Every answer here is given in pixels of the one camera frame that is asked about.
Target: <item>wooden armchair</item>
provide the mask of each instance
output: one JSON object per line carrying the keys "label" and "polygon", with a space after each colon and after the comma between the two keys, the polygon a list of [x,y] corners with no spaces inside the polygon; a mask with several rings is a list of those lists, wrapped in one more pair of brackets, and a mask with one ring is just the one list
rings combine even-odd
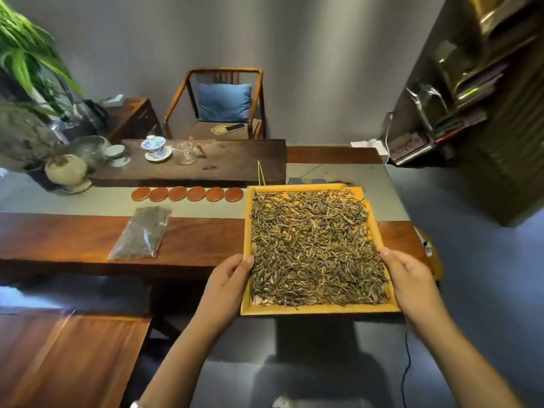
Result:
{"label": "wooden armchair", "polygon": [[[236,122],[203,122],[199,117],[199,108],[197,99],[195,99],[195,90],[191,85],[191,78],[205,78],[208,82],[240,84],[240,74],[256,73],[257,81],[253,84],[251,105],[249,108],[249,117],[247,121],[247,136],[245,131],[238,130],[224,135],[215,135],[211,130],[215,126],[226,125],[231,126]],[[263,139],[265,138],[266,121],[264,116],[264,93],[263,93],[263,71],[260,68],[196,68],[187,72],[185,80],[177,89],[172,102],[168,108],[166,116],[164,116],[164,130],[167,137],[172,137],[170,131],[169,120],[173,110],[178,104],[183,91],[187,89],[191,106],[196,118],[196,123],[190,128],[189,132],[184,133],[184,137],[192,136],[194,139],[218,139],[218,140],[240,140],[240,139]]]}

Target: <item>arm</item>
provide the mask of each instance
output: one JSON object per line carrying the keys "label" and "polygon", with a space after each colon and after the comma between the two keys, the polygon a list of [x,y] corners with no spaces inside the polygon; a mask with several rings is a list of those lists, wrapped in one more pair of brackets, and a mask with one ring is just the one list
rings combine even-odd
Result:
{"label": "arm", "polygon": [[395,297],[463,408],[523,407],[508,384],[465,338],[440,298],[432,273],[406,253],[380,251]]}
{"label": "arm", "polygon": [[253,256],[231,256],[216,267],[191,322],[173,344],[141,396],[143,408],[188,407],[200,369],[215,341],[238,314]]}

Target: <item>smartphone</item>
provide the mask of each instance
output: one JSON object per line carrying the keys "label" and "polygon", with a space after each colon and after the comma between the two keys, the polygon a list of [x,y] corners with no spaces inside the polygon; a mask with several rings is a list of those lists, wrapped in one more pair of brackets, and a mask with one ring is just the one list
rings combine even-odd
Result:
{"label": "smartphone", "polygon": [[238,123],[238,124],[234,124],[232,126],[228,126],[227,131],[240,130],[240,129],[243,129],[244,127],[245,127],[244,123]]}

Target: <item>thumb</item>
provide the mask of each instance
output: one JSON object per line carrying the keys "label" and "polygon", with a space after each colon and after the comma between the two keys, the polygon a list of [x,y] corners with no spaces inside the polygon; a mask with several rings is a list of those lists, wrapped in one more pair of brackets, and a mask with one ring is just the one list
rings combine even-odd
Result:
{"label": "thumb", "polygon": [[248,283],[249,273],[251,272],[254,263],[255,258],[253,256],[249,256],[247,259],[240,262],[240,265],[238,265],[228,281],[228,285],[231,289],[240,293],[244,291],[245,286]]}
{"label": "thumb", "polygon": [[389,269],[389,274],[391,275],[393,285],[401,284],[408,278],[408,271],[404,267],[403,263],[400,261],[397,255],[391,252],[387,247],[383,247],[380,250],[380,256]]}

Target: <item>blue and white porcelain gaiwan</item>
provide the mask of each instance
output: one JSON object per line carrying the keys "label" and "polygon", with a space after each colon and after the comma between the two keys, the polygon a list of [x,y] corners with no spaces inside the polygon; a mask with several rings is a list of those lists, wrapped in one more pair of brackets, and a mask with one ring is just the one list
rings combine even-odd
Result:
{"label": "blue and white porcelain gaiwan", "polygon": [[167,155],[167,148],[164,145],[167,139],[161,136],[149,135],[141,144],[149,157],[155,160],[163,159]]}

